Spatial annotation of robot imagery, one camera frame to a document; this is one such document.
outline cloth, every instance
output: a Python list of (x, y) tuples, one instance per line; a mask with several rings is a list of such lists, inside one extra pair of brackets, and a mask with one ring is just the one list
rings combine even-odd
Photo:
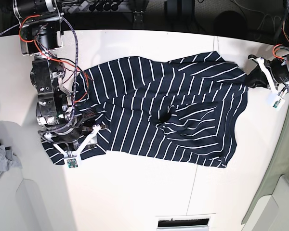
[[(106, 150), (203, 166), (226, 167), (236, 149), (235, 122), (247, 105), (246, 74), (217, 52), (154, 62), (142, 57), (113, 60), (77, 77), (77, 116), (95, 108), (94, 149), (81, 159)], [(63, 155), (43, 144), (53, 163)]]
[(21, 167), (21, 163), (12, 150), (5, 150), (4, 146), (0, 146), (0, 172), (6, 172), (12, 167)]

